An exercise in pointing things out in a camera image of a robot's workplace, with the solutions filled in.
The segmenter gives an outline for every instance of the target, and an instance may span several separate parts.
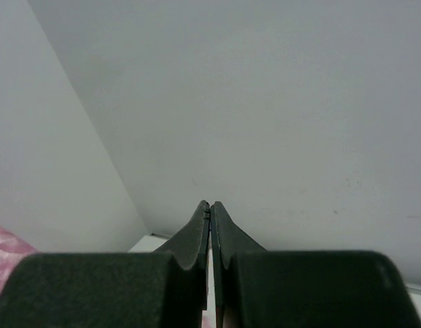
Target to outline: pink fabric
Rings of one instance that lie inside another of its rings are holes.
[[[31,245],[0,227],[0,292],[19,261],[35,252]]]

